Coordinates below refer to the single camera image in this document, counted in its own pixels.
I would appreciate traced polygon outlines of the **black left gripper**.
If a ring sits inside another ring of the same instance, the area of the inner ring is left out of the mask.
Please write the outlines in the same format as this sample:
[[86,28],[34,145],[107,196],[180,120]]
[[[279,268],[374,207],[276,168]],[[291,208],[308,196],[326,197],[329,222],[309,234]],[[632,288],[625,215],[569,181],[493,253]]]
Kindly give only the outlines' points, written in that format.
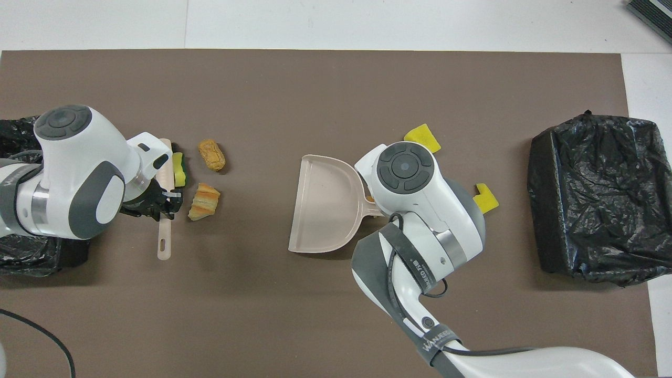
[[[159,221],[163,212],[165,196],[159,192],[157,181],[150,181],[148,187],[137,198],[125,201],[120,206],[120,213],[131,217],[150,217]],[[179,212],[183,204],[183,188],[171,190],[171,218]]]

